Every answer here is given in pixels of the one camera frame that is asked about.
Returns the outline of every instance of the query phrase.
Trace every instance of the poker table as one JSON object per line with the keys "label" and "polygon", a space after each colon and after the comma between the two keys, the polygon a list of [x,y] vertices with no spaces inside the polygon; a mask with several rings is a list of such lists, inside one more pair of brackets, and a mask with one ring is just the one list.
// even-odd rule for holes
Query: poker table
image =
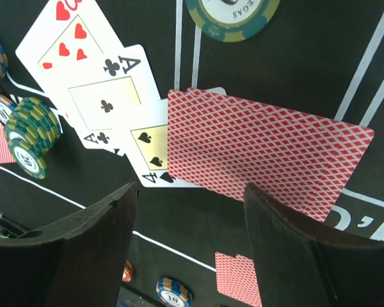
{"label": "poker table", "polygon": [[[269,24],[239,43],[203,33],[196,39],[185,2],[97,2],[125,47],[144,47],[161,98],[177,86],[178,61],[181,90],[221,86],[228,95],[327,118],[348,101],[341,119],[357,125],[371,112],[368,127],[376,135],[325,223],[384,240],[384,0],[281,0]],[[45,3],[0,1],[0,40],[10,62],[1,87],[8,97],[36,96],[52,106],[15,55]],[[177,12],[182,48],[175,59]],[[45,179],[29,177],[16,164],[0,165],[0,212],[30,229],[137,180],[126,156],[87,150],[63,118],[61,125],[63,135],[45,158]],[[156,297],[157,280],[169,276],[192,290],[194,306],[245,306],[217,293],[216,251],[252,258],[242,203],[205,189],[141,190],[128,257],[136,270],[130,286]]]}

